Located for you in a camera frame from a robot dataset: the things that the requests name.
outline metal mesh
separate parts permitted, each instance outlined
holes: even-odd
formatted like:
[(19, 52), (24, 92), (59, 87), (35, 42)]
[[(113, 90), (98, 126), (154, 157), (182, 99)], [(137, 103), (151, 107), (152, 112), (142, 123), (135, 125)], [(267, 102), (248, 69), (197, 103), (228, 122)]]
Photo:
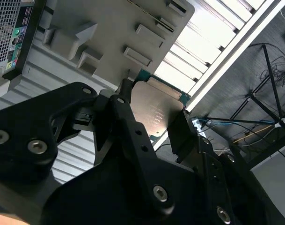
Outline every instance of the metal mesh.
[(7, 58), (8, 48), (21, 0), (0, 0), (0, 62)]

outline metal plate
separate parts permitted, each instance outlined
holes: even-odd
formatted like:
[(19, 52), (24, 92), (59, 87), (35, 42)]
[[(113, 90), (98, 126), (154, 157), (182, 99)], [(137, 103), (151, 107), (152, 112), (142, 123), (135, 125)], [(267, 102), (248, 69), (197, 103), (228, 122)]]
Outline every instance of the metal plate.
[(131, 108), (149, 135), (160, 137), (183, 109), (183, 104), (161, 90), (139, 81), (132, 90)]

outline yellow cable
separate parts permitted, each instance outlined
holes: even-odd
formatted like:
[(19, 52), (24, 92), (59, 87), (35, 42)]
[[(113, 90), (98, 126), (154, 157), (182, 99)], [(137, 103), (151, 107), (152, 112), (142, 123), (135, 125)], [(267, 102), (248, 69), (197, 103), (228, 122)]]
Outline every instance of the yellow cable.
[(269, 126), (267, 126), (267, 127), (263, 128), (263, 129), (261, 129), (261, 130), (258, 130), (258, 131), (255, 131), (255, 132), (253, 132), (253, 133), (249, 134), (249, 135), (246, 135), (245, 137), (242, 137), (242, 138), (240, 138), (240, 139), (238, 139), (238, 140), (234, 141), (234, 142), (233, 142), (233, 144), (237, 143), (238, 141), (243, 140), (244, 138), (247, 138), (247, 137), (250, 137), (250, 136), (252, 136), (252, 135), (254, 135), (254, 134), (260, 133), (261, 131), (264, 131), (264, 130), (266, 130), (266, 129), (268, 129), (268, 128), (272, 127), (272, 126), (273, 126), (273, 125), (269, 125)]

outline metal stand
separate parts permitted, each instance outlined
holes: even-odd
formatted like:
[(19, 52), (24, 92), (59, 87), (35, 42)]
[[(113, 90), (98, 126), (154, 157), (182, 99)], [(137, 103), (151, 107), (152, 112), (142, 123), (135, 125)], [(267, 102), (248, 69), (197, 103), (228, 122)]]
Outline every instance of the metal stand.
[[(270, 65), (270, 60), (268, 57), (268, 52), (267, 52), (267, 48), (266, 45), (262, 45), (263, 50), (264, 50), (264, 55), (265, 55), (265, 59), (266, 59), (266, 63), (267, 63), (267, 67), (268, 67), (268, 71), (269, 71), (269, 76), (265, 77), (264, 80), (251, 92), (246, 96), (246, 99), (244, 100), (244, 102), (240, 105), (240, 107), (234, 112), (234, 114), (231, 116), (230, 119), (222, 119), (222, 118), (212, 118), (212, 117), (208, 117), (208, 120), (219, 120), (219, 121), (224, 121), (224, 122), (240, 122), (240, 123), (252, 123), (252, 124), (270, 124), (268, 122), (264, 122), (264, 121), (252, 121), (252, 120), (235, 120), (235, 118), (238, 116), (238, 114), (243, 110), (243, 108), (247, 105), (247, 103), (250, 100), (253, 100), (254, 103), (256, 103), (261, 109), (263, 109), (269, 116), (271, 116), (275, 123), (279, 123), (281, 125), (281, 127), (283, 129), (285, 129), (285, 123), (282, 121), (283, 118), (285, 118), (285, 116), (283, 115), (283, 111), (281, 109), (281, 105), (280, 105), (280, 101), (278, 98), (278, 91), (277, 91), (277, 87), (275, 84), (275, 80), (274, 80), (274, 76), (273, 76), (273, 72), (272, 72), (272, 68)], [(256, 97), (255, 94), (268, 82), (271, 81), (272, 84), (272, 89), (273, 89), (273, 93), (274, 93), (274, 98), (275, 101), (277, 103), (277, 108), (278, 108), (278, 114), (279, 117), (277, 115), (275, 115), (268, 107), (266, 107), (262, 102), (260, 102)]]

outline mounting hole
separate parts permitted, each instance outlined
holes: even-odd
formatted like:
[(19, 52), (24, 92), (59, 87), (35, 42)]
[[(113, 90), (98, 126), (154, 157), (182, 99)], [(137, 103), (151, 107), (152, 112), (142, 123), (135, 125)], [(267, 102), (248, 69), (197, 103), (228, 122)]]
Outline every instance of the mounting hole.
[(146, 146), (144, 146), (144, 145), (141, 146), (141, 149), (142, 149), (143, 151), (145, 151), (145, 152), (148, 151), (148, 148), (147, 148)]
[(117, 99), (120, 103), (124, 103), (124, 101), (121, 98)]
[(142, 132), (140, 130), (135, 130), (135, 133), (138, 135), (142, 135)]
[(215, 180), (217, 183), (220, 183), (220, 180), (219, 180), (219, 178), (218, 178), (217, 176), (214, 176), (213, 178), (214, 178), (214, 180)]
[(89, 90), (88, 88), (82, 88), (82, 90), (87, 94), (91, 94), (91, 90)]
[(233, 157), (232, 155), (228, 154), (227, 157), (228, 157), (228, 159), (229, 159), (232, 163), (235, 162), (235, 159), (234, 159), (234, 157)]
[(217, 169), (217, 170), (218, 170), (218, 167), (216, 166), (215, 163), (212, 163), (211, 165), (214, 167), (214, 169)]

